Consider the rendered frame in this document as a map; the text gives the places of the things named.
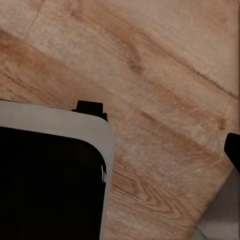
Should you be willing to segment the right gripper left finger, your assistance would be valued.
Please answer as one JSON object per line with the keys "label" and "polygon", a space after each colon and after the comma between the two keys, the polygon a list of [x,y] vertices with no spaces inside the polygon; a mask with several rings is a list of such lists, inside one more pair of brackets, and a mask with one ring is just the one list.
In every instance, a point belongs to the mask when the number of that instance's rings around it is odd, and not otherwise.
{"label": "right gripper left finger", "polygon": [[0,193],[26,152],[21,133],[0,138]]}

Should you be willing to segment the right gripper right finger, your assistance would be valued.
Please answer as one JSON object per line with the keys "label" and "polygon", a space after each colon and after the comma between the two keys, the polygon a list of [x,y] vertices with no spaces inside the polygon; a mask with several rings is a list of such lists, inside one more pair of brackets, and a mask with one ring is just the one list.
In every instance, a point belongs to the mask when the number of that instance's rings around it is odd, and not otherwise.
{"label": "right gripper right finger", "polygon": [[240,135],[229,133],[225,141],[224,151],[240,173]]}

